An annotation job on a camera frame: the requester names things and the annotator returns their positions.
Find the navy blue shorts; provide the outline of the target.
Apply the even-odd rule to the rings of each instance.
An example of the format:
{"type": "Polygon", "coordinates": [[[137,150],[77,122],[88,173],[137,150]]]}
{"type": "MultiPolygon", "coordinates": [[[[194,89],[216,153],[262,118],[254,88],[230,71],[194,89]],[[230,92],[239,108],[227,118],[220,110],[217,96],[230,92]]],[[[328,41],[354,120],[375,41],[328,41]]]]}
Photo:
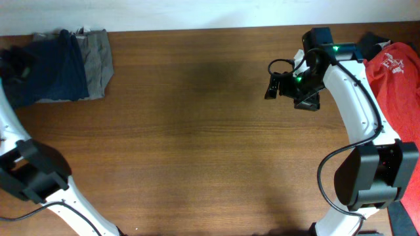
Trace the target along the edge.
{"type": "Polygon", "coordinates": [[[74,34],[63,29],[54,39],[34,41],[21,48],[33,56],[28,80],[10,82],[1,77],[13,108],[30,106],[42,99],[77,101],[88,97],[85,67],[74,34]]]}

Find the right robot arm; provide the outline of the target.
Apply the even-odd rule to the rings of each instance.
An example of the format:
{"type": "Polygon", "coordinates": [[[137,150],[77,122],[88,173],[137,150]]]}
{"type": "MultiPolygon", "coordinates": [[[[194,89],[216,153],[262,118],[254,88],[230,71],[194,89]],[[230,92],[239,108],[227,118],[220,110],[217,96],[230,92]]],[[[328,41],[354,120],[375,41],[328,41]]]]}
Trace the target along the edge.
{"type": "Polygon", "coordinates": [[[309,235],[361,235],[362,226],[380,210],[393,209],[404,196],[419,152],[391,127],[366,77],[363,58],[353,44],[322,43],[300,50],[290,59],[291,71],[270,72],[266,99],[286,96],[297,109],[320,108],[328,90],[341,115],[349,143],[334,175],[336,199],[314,222],[309,235]]]}

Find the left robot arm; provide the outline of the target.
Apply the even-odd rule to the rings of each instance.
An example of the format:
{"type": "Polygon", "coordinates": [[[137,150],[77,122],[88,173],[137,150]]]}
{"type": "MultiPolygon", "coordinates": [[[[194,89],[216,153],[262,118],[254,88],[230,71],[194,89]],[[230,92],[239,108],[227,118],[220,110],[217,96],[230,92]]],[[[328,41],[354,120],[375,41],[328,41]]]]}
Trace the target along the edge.
{"type": "Polygon", "coordinates": [[[19,47],[1,52],[1,189],[39,208],[16,221],[49,209],[78,235],[122,235],[77,188],[72,170],[56,149],[34,140],[17,118],[4,89],[24,82],[37,57],[19,47]]]}

